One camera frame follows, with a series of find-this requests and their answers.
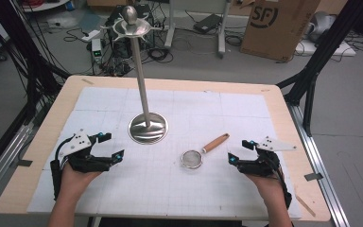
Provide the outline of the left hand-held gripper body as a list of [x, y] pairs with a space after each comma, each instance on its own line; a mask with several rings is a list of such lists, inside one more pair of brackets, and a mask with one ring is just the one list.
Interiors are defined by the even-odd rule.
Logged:
[[79, 172], [108, 171], [111, 165], [104, 163], [106, 157], [95, 157], [91, 153], [93, 144], [90, 142], [90, 136], [84, 129], [80, 129], [60, 143], [59, 156]]

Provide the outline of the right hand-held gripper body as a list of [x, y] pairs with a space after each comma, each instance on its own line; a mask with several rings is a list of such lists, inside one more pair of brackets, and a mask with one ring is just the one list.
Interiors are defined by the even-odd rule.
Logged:
[[295, 145], [267, 136], [257, 143], [254, 149], [257, 152], [257, 159], [254, 161], [241, 160], [242, 164], [237, 166], [237, 169], [244, 174], [261, 177], [270, 176], [280, 165], [276, 151], [292, 151], [296, 149]]

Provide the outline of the steel hook stand rack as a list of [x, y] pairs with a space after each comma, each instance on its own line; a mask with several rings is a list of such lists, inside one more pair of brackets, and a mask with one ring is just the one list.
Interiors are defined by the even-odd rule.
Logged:
[[139, 41], [153, 30], [153, 27], [145, 19], [139, 18], [137, 10], [133, 6], [125, 6], [121, 12], [121, 18], [112, 25], [116, 40], [128, 38], [130, 40], [132, 58], [137, 73], [137, 83], [143, 112], [136, 115], [129, 123], [130, 138], [142, 145], [158, 143], [168, 132], [167, 120], [159, 113], [149, 110], [147, 101], [147, 89], [143, 72]]

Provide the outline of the small wooden-handled mesh strainer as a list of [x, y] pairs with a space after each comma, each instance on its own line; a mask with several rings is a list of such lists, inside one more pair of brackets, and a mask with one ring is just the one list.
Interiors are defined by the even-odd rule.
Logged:
[[208, 153], [209, 151], [217, 148], [218, 146], [220, 146], [229, 137], [230, 137], [230, 135], [228, 133], [224, 133], [224, 134], [218, 136], [218, 138], [216, 138], [213, 141], [211, 141], [210, 143], [208, 143], [207, 145], [205, 145], [201, 149], [201, 151], [192, 150], [192, 149], [185, 151], [181, 155], [182, 165], [187, 168], [190, 168], [190, 169], [196, 169], [196, 168], [200, 167], [203, 163], [203, 155], [205, 153]]

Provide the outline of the person's left hand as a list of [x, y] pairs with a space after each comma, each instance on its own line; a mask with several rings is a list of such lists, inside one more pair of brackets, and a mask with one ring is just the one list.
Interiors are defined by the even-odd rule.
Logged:
[[79, 172], [66, 164], [62, 170], [60, 194], [81, 195], [100, 172]]

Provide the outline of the person's right hand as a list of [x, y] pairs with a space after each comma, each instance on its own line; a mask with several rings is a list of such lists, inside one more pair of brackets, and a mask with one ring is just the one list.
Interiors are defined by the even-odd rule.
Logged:
[[264, 201], [280, 201], [284, 198], [283, 189], [278, 180], [254, 175], [247, 175], [247, 177], [256, 185]]

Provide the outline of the thin wooden stick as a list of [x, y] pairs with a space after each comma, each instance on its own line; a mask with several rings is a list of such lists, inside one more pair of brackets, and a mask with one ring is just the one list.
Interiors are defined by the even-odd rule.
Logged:
[[315, 217], [316, 213], [311, 209], [311, 207], [299, 196], [296, 194], [296, 200], [301, 204], [301, 206], [312, 216]]

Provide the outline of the white grid mat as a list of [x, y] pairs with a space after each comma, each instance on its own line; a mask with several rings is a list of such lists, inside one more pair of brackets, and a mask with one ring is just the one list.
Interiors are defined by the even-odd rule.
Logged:
[[[60, 138], [84, 129], [110, 132], [112, 139], [93, 147], [95, 156], [124, 150], [124, 159], [91, 182], [78, 202], [79, 215], [160, 218], [267, 218], [256, 186], [228, 162], [228, 153], [253, 160], [243, 140], [273, 137], [272, 118], [262, 95], [214, 91], [150, 90], [151, 111], [164, 116], [169, 130], [153, 145], [131, 140], [128, 125], [142, 111], [135, 89], [84, 88]], [[228, 133], [230, 137], [203, 155], [196, 169], [182, 165], [182, 154], [201, 149]]]

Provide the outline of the white box with green light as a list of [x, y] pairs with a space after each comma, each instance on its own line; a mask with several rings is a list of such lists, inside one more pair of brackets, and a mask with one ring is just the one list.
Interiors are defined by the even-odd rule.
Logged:
[[91, 52], [92, 58], [95, 62], [100, 62], [102, 60], [102, 44], [100, 39], [92, 39], [91, 41]]

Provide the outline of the white power strip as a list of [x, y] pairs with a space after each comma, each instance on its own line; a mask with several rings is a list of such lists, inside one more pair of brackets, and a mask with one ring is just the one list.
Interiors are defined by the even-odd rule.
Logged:
[[98, 36], [99, 34], [101, 33], [100, 30], [93, 30], [91, 32], [89, 32], [87, 35], [84, 35], [81, 40], [83, 42], [89, 42], [91, 41], [92, 39], [94, 39], [96, 36]]

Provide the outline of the large brown cardboard box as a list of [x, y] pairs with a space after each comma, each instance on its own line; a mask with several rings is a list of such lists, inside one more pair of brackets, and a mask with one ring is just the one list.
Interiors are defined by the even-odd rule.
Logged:
[[240, 51], [289, 61], [320, 0], [254, 0]]

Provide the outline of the flat black device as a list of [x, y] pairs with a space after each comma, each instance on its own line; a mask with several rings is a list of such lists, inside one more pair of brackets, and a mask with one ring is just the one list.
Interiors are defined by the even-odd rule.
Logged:
[[221, 17], [216, 14], [211, 14], [193, 25], [193, 29], [199, 33], [206, 34], [216, 28], [221, 22]]

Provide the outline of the aluminium rail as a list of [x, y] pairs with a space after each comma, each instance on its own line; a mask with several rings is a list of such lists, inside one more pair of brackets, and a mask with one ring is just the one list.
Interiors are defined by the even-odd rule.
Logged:
[[3, 146], [3, 152], [0, 155], [0, 181], [12, 165], [18, 154], [26, 147], [26, 142], [33, 133], [35, 125], [29, 123], [22, 125], [18, 130], [9, 135], [9, 141]]
[[312, 136], [309, 136], [306, 133], [306, 130], [303, 126], [303, 113], [300, 107], [288, 104], [287, 108], [290, 111], [297, 132], [302, 140], [302, 144], [309, 163], [313, 169], [313, 173], [317, 175], [315, 181], [320, 186], [320, 191], [324, 197], [335, 227], [351, 227], [343, 207], [338, 199], [336, 190], [334, 189], [330, 180], [326, 166], [321, 159], [316, 142]]

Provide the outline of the white metal stand frame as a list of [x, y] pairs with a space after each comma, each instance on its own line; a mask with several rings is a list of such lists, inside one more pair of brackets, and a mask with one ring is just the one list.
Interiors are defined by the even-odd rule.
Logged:
[[214, 14], [219, 14], [221, 17], [220, 28], [217, 31], [217, 50], [218, 50], [218, 56], [222, 58], [226, 52], [225, 27], [231, 4], [232, 0], [169, 0], [169, 7], [168, 7], [169, 25], [167, 26], [167, 33], [164, 42], [164, 47], [170, 49], [172, 46], [174, 33], [176, 29], [175, 12], [177, 10], [214, 13]]

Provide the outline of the black metal frame struts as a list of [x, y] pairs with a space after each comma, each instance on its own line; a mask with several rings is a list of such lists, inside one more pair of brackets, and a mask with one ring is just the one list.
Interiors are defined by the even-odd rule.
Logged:
[[305, 96], [302, 127], [309, 137], [312, 136], [311, 118], [317, 78], [362, 16], [363, 0], [348, 0], [306, 66], [296, 75], [277, 83], [280, 89], [292, 85], [290, 91], [284, 95], [285, 102], [289, 105], [298, 106]]

